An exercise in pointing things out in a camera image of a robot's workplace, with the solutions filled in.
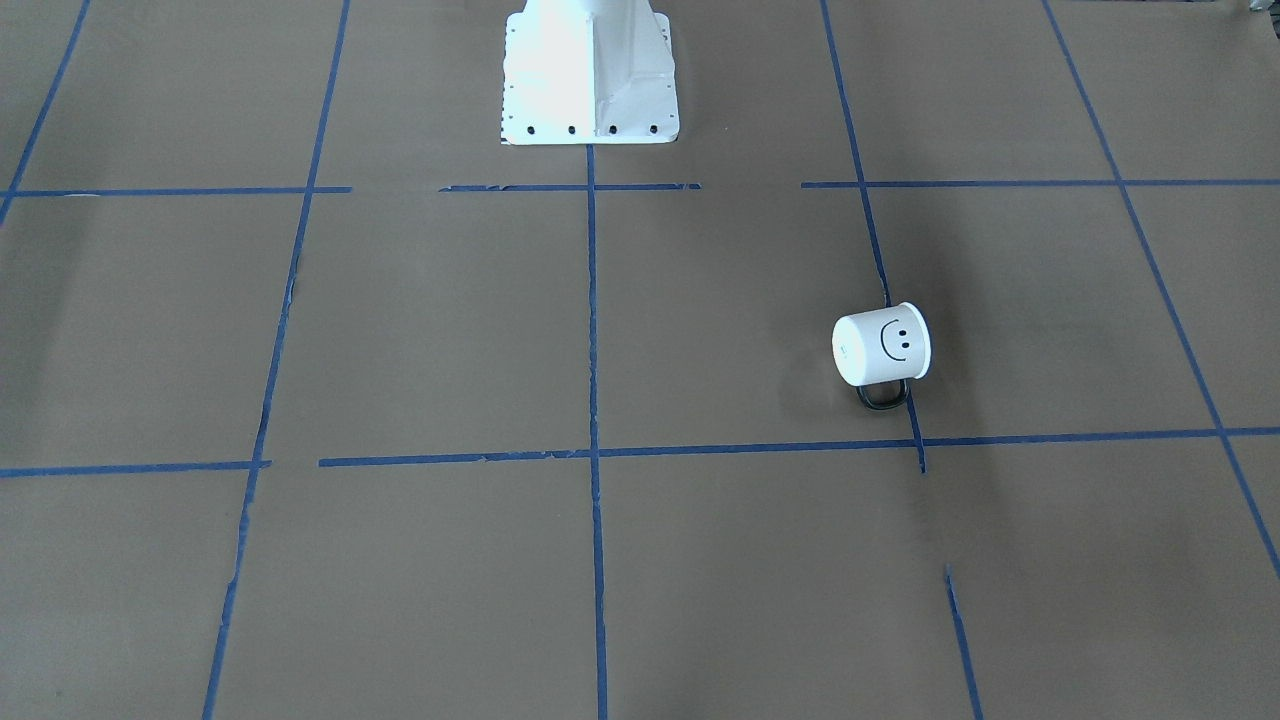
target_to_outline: white mug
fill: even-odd
[[[845,315],[831,348],[840,377],[854,387],[923,378],[933,359],[924,315],[910,302]]]

